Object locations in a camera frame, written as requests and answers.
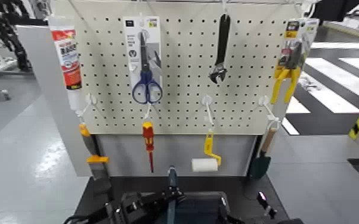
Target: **screwdriver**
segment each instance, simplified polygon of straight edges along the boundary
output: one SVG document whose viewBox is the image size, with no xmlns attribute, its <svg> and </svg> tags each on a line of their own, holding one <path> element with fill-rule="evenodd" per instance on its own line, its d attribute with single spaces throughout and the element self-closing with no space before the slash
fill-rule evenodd
<svg viewBox="0 0 359 224">
<path fill-rule="evenodd" d="M 149 153 L 150 171 L 153 173 L 154 172 L 154 167 L 153 167 L 153 150 L 154 150 L 153 124 L 151 122 L 144 122 L 142 125 L 142 129 L 143 129 L 142 136 L 145 139 L 146 151 Z"/>
</svg>

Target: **pegboard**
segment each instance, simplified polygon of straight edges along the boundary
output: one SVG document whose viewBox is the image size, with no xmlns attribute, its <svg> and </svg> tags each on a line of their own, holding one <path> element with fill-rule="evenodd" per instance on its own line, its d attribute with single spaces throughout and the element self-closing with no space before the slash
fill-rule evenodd
<svg viewBox="0 0 359 224">
<path fill-rule="evenodd" d="M 259 97 L 271 96 L 286 22 L 298 16 L 293 4 L 227 4 L 231 28 L 219 85 L 208 73 L 216 60 L 219 3 L 57 1 L 57 15 L 75 17 L 85 93 L 99 110 L 85 113 L 91 133 L 139 134 L 147 105 L 131 96 L 122 17 L 158 15 L 162 28 L 163 98 L 151 108 L 156 134 L 206 134 L 210 95 L 215 133 L 263 134 L 267 112 Z"/>
</svg>

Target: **scissors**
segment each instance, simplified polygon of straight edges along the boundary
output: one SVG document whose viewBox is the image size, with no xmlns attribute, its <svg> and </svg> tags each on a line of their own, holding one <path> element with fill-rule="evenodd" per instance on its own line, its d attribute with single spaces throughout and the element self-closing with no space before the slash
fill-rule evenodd
<svg viewBox="0 0 359 224">
<path fill-rule="evenodd" d="M 150 70 L 146 44 L 143 33 L 140 33 L 141 39 L 141 80 L 132 89 L 132 97 L 139 104 L 154 104 L 163 97 L 162 87 L 153 79 L 153 73 Z"/>
</svg>

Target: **wooden handle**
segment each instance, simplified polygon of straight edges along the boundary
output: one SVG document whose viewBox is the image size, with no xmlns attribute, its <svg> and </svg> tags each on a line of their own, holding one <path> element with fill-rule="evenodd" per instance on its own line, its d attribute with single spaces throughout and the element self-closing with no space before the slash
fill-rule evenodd
<svg viewBox="0 0 359 224">
<path fill-rule="evenodd" d="M 270 146 L 270 143 L 271 143 L 271 141 L 273 140 L 273 137 L 274 137 L 274 134 L 276 133 L 276 129 L 275 128 L 270 128 L 269 130 L 268 130 L 268 133 L 267 133 L 267 137 L 266 137 L 266 139 L 264 140 L 264 142 L 263 142 L 263 145 L 262 145 L 262 148 L 261 148 L 261 151 L 263 151 L 263 152 L 267 152 L 267 149 L 268 149 L 268 147 Z"/>
</svg>

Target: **pliers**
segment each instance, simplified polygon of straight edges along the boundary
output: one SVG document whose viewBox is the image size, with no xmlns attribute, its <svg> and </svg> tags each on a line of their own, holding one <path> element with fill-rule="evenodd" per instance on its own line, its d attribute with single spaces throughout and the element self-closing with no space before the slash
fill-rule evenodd
<svg viewBox="0 0 359 224">
<path fill-rule="evenodd" d="M 274 72 L 274 78 L 276 79 L 276 83 L 273 88 L 273 95 L 271 96 L 271 104 L 275 104 L 277 102 L 278 93 L 280 92 L 281 83 L 286 78 L 291 78 L 291 84 L 285 94 L 284 102 L 288 103 L 291 99 L 293 91 L 296 88 L 296 84 L 298 83 L 299 76 L 301 75 L 301 64 L 302 64 L 302 42 L 295 43 L 294 49 L 286 58 L 286 62 L 284 66 L 277 66 L 276 71 Z"/>
</svg>

